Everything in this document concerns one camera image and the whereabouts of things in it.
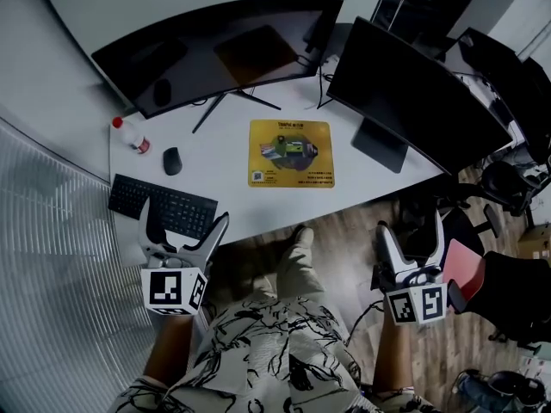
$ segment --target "white bottle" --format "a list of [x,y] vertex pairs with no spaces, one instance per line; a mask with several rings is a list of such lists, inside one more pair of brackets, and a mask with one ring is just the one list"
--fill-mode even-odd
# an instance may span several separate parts
[[119,140],[126,145],[129,145],[137,153],[144,154],[151,147],[148,139],[141,134],[138,129],[127,120],[122,120],[120,116],[113,118],[114,132],[119,136]]

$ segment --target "patterned shirt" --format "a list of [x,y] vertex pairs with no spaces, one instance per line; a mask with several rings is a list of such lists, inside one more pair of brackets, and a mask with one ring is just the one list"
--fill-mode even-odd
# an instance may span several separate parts
[[194,368],[175,385],[136,379],[110,411],[436,413],[412,389],[365,398],[345,335],[308,299],[246,300],[213,321]]

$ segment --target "mouse pad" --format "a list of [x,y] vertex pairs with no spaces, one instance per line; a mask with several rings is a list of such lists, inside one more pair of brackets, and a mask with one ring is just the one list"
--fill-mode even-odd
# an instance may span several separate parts
[[329,124],[313,120],[252,120],[249,186],[333,188]]

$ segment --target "monitor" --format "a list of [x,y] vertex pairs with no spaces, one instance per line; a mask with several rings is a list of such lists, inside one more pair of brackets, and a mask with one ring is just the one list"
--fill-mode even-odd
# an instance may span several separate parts
[[548,100],[542,93],[546,90],[545,83],[536,69],[538,65],[532,61],[523,64],[509,47],[469,28],[442,54],[444,64],[451,71],[461,72],[462,69],[457,60],[452,63],[447,59],[457,47],[461,59],[498,92],[523,133],[532,159],[546,163],[550,154],[551,121]]
[[457,77],[358,17],[327,95],[454,174],[511,142]]
[[343,0],[239,0],[133,32],[92,58],[146,117],[316,74]]

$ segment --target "black keyboard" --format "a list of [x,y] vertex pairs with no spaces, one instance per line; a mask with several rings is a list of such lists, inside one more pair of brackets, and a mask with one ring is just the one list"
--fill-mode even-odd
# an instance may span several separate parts
[[200,239],[214,222],[216,200],[175,189],[159,187],[132,177],[115,175],[109,197],[109,209],[139,220],[148,197],[161,212],[163,228],[183,236]]

